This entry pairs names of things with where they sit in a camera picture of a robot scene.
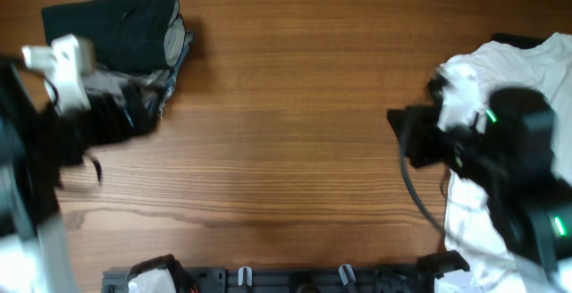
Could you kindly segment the black shorts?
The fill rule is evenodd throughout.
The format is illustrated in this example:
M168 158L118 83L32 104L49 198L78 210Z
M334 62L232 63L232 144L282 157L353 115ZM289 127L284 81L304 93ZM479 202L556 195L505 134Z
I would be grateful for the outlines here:
M41 10L46 42L72 34L90 40L113 71L171 69L185 46L180 0L90 0Z

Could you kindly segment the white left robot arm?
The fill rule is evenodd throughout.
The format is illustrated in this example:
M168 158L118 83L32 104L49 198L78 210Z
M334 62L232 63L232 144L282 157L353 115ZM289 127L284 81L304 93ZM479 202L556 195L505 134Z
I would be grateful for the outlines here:
M19 72L22 59L1 58L1 290L76 292L61 209L60 170L80 165L91 147L121 143L156 128L145 89L122 86L122 99L88 96L88 109L59 114L62 92L38 111Z

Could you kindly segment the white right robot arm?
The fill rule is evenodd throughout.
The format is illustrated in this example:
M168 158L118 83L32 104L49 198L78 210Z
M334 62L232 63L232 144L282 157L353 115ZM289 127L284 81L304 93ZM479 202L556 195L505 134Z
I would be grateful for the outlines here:
M558 263L571 257L571 187L551 170L556 113L537 90L509 87L493 91L485 109L485 129L475 125L438 128L437 105L390 109L400 147L400 169L422 215L443 236L449 233L427 210L408 167L445 163L460 178L480 186L493 227L513 255L535 263L551 289L564 291Z

